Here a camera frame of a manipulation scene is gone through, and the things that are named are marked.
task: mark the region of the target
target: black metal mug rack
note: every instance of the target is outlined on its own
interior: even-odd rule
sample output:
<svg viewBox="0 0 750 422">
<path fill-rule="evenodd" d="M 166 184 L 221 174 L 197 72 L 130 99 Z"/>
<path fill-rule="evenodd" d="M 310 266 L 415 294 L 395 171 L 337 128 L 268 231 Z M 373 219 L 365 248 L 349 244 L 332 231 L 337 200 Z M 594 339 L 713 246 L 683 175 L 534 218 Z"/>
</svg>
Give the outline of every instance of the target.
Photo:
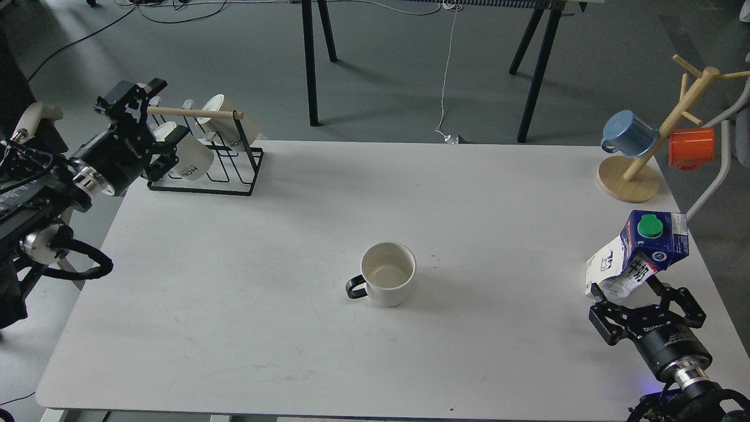
<svg viewBox="0 0 750 422">
<path fill-rule="evenodd" d="M 156 115 L 153 115 L 153 117 L 154 121 L 159 124 Z M 162 122 L 167 122 L 164 116 L 159 115 L 159 117 L 161 117 Z M 190 130 L 190 134 L 194 136 L 193 129 L 188 123 L 188 118 L 184 117 L 184 120 L 187 128 Z M 193 120 L 195 121 L 196 129 L 199 128 L 204 134 L 207 133 L 207 131 L 201 126 L 197 119 L 193 118 Z M 258 173 L 260 172 L 260 165 L 263 162 L 264 152 L 262 148 L 250 146 L 248 137 L 242 127 L 242 123 L 239 121 L 239 119 L 236 118 L 236 116 L 234 116 L 234 123 L 239 132 L 242 145 L 244 145 L 245 147 L 244 152 L 236 152 L 233 149 L 229 148 L 224 143 L 224 139 L 221 137 L 221 134 L 218 132 L 216 132 L 216 135 L 210 140 L 211 144 L 206 145 L 206 148 L 213 151 L 215 154 L 215 158 L 218 159 L 220 175 L 211 175 L 211 171 L 217 167 L 214 163 L 214 165 L 211 166 L 211 169 L 206 172 L 204 177 L 208 179 L 208 181 L 210 181 L 212 185 L 215 184 L 216 188 L 199 188 L 196 187 L 196 184 L 197 182 L 201 181 L 201 179 L 196 182 L 191 182 L 183 180 L 182 178 L 173 176 L 171 174 L 167 174 L 165 178 L 162 178 L 160 180 L 148 181 L 148 183 L 146 183 L 148 188 L 152 191 L 190 192 L 198 194 L 225 194 L 235 196 L 252 195 L 253 190 L 255 189 L 256 182 L 258 180 Z M 250 163 L 250 169 L 252 173 L 243 171 L 238 168 L 239 160 L 244 161 L 245 155 L 247 156 L 247 162 Z M 201 183 L 201 185 L 204 186 L 207 184 L 208 183 L 206 181 L 202 181 Z M 236 185 L 238 188 L 221 188 L 222 185 Z"/>
</svg>

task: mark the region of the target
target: black mug handle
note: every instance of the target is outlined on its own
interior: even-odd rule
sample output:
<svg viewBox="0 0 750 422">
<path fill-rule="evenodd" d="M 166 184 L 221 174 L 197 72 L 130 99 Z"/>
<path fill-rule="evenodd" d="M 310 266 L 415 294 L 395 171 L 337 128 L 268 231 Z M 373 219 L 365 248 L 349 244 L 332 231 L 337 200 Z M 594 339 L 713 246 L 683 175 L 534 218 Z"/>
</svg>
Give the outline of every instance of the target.
<svg viewBox="0 0 750 422">
<path fill-rule="evenodd" d="M 357 287 L 360 284 L 363 284 L 364 282 L 365 282 L 365 277 L 362 274 L 346 282 L 346 295 L 350 299 L 359 299 L 360 297 L 367 296 L 368 293 L 363 288 L 354 290 L 355 287 Z"/>
</svg>

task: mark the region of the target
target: table top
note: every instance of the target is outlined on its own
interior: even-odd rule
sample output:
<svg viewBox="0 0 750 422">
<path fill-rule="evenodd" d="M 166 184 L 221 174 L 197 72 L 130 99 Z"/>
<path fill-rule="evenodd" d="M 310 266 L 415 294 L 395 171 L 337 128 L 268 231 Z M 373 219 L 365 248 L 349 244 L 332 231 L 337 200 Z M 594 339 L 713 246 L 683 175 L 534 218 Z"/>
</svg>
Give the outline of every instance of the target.
<svg viewBox="0 0 750 422">
<path fill-rule="evenodd" d="M 662 387 L 633 344 L 605 344 L 583 289 L 632 209 L 677 211 L 663 181 L 649 203 L 610 197 L 594 146 L 257 144 L 252 197 L 130 188 L 103 245 L 115 269 L 83 289 L 41 405 L 622 420 Z M 417 262 L 390 309 L 344 291 L 384 240 Z M 742 390 L 750 359 L 690 247 L 660 278 L 708 315 L 711 379 Z"/>
</svg>

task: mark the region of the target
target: gray floor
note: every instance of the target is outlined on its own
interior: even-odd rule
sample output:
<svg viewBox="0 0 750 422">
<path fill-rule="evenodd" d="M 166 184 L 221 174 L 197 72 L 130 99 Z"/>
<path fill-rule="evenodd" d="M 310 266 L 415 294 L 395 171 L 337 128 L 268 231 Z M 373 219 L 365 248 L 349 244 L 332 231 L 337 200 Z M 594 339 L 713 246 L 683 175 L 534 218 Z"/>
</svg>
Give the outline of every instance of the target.
<svg viewBox="0 0 750 422">
<path fill-rule="evenodd" d="M 383 1 L 414 13 L 437 8 Z M 129 10 L 111 0 L 99 2 L 100 7 L 93 9 L 84 0 L 7 6 L 0 19 L 22 69 L 30 74 L 57 48 Z M 560 23 L 529 132 L 529 148 L 596 145 L 607 119 L 626 108 L 659 124 L 677 100 L 682 69 L 671 61 L 674 53 L 699 68 L 747 70 L 750 24 L 737 19 L 741 4 L 742 0 L 608 0 L 589 5 L 585 14 L 570 5 L 568 12 L 575 15 Z M 182 11 L 144 8 L 143 13 L 158 20 L 180 20 L 218 8 L 216 4 L 191 5 Z M 341 61 L 327 61 L 316 18 L 319 114 L 324 124 L 319 128 L 308 125 L 299 4 L 231 4 L 217 16 L 179 25 L 152 23 L 135 11 L 56 56 L 31 87 L 37 99 L 63 108 L 65 118 L 57 126 L 72 150 L 107 125 L 91 109 L 98 95 L 120 80 L 145 82 L 153 77 L 169 82 L 162 94 L 162 104 L 167 106 L 179 107 L 187 98 L 203 104 L 219 92 L 230 95 L 263 124 L 270 139 L 443 142 L 434 128 L 440 120 L 454 14 L 441 10 L 417 17 L 354 2 L 335 2 L 329 8 Z M 509 76 L 507 68 L 529 15 L 525 10 L 478 7 L 458 13 L 445 88 L 445 133 L 461 134 L 473 143 L 515 142 L 541 37 L 532 42 L 518 76 Z M 735 102 L 742 87 L 738 80 L 715 84 L 694 114 L 712 118 Z M 676 171 L 668 167 L 666 149 L 657 158 L 683 211 L 719 169 L 715 160 L 694 173 Z M 726 182 L 690 224 L 746 350 L 750 350 L 749 185 L 750 170 L 734 161 Z M 101 244 L 119 202 L 105 197 L 89 213 L 75 216 L 76 235 Z M 648 204 L 639 208 L 648 209 Z M 613 234 L 621 225 L 613 222 Z M 3 330 L 0 402 L 35 389 L 76 297 L 72 285 L 44 280 L 28 299 L 31 317 Z M 750 393 L 750 386 L 727 387 Z M 21 421 L 39 420 L 43 412 L 33 399 L 6 408 Z M 97 418 L 101 414 L 88 412 L 70 417 Z M 114 414 L 109 420 L 208 418 Z"/>
</svg>

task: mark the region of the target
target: wooden dowel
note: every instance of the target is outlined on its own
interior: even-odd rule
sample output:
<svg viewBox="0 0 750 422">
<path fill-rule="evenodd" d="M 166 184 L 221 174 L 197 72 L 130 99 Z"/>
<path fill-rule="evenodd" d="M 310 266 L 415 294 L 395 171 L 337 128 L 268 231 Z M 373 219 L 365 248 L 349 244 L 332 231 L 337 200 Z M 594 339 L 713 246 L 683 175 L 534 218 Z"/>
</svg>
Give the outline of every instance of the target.
<svg viewBox="0 0 750 422">
<path fill-rule="evenodd" d="M 690 120 L 691 122 L 695 123 L 698 126 L 701 126 L 703 124 L 703 122 L 699 118 L 693 116 L 692 114 L 686 111 L 683 111 L 681 114 L 682 114 L 682 117 L 685 117 L 687 120 Z"/>
<path fill-rule="evenodd" d="M 682 57 L 678 56 L 677 54 L 675 54 L 674 56 L 672 56 L 672 59 L 675 62 L 679 63 L 680 66 L 682 66 L 683 68 L 685 68 L 686 71 L 688 71 L 688 72 L 692 73 L 693 75 L 695 75 L 695 77 L 701 77 L 701 75 L 703 75 L 701 73 L 701 71 L 699 71 L 698 69 L 696 69 L 690 63 L 686 62 L 685 59 L 683 59 Z"/>
<path fill-rule="evenodd" d="M 683 97 L 685 97 L 685 93 L 688 91 L 688 74 L 682 74 L 682 82 L 679 87 L 679 99 L 682 100 Z"/>
<path fill-rule="evenodd" d="M 719 75 L 716 79 L 734 79 L 738 77 L 750 77 L 750 71 L 735 72 L 733 74 Z"/>
<path fill-rule="evenodd" d="M 184 108 L 168 107 L 149 107 L 148 114 L 165 114 L 168 116 L 186 116 L 186 117 L 211 117 L 216 119 L 232 119 L 231 111 L 209 111 L 209 110 L 188 110 Z M 243 112 L 234 112 L 234 118 L 242 120 L 245 117 Z"/>
<path fill-rule="evenodd" d="M 667 116 L 664 123 L 659 126 L 659 136 L 656 141 L 656 145 L 654 145 L 654 147 L 650 149 L 649 152 L 633 160 L 632 164 L 630 164 L 630 167 L 628 167 L 628 170 L 626 170 L 622 175 L 625 180 L 628 180 L 629 182 L 632 181 L 638 175 L 638 172 L 646 166 L 646 163 L 648 163 L 651 157 L 656 154 L 656 151 L 659 150 L 659 147 L 662 146 L 664 141 L 669 137 L 670 134 L 672 134 L 672 131 L 680 123 L 680 120 L 683 119 L 683 111 L 690 110 L 690 107 L 692 107 L 693 104 L 701 99 L 703 94 L 706 93 L 706 91 L 711 86 L 713 81 L 716 80 L 716 77 L 718 75 L 719 70 L 717 68 L 708 67 L 703 70 L 701 76 L 693 83 L 690 89 L 688 89 L 682 100 L 677 103 L 675 108 L 672 110 L 672 113 L 669 113 L 669 116 Z"/>
</svg>

